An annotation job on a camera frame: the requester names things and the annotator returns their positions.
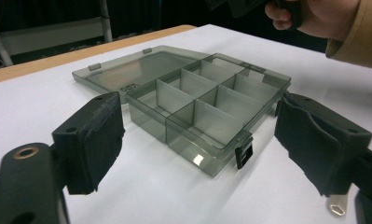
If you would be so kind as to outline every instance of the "clear plastic box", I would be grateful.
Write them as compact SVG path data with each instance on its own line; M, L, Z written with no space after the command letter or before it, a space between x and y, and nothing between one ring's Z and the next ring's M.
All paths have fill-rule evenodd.
M164 60L158 59L161 50ZM125 74L135 84L125 88L131 120L211 176L234 156L239 164L253 153L253 133L290 86L290 77L219 53L206 56L168 47L149 52L158 56L131 55L109 62L109 69L83 76L76 71L75 79L95 90L123 91L130 83L116 81L114 74Z

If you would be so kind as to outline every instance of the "sleeve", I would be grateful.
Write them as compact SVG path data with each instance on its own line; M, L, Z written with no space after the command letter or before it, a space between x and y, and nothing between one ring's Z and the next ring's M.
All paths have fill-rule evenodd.
M356 19L344 42L328 40L328 58L372 68L372 0L361 0Z

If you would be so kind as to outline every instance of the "table surface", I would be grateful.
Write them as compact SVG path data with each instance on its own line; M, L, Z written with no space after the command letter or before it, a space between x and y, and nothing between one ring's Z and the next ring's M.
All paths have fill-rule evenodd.
M99 95L75 82L73 71L159 45L220 52L285 74L292 78L290 92L309 96L372 132L372 69L213 25L188 28L150 41L135 40L122 49L108 51L102 45L94 49L98 54L90 54L94 56L69 63L63 59L45 70L22 68L26 73L0 82L0 160L27 143L52 144L52 131ZM326 199L275 138L242 170L232 160L211 178L133 124L127 105L122 112L122 151L99 191L77 196L64 190L72 223L356 223L353 200L358 189L351 187L347 215L334 217Z

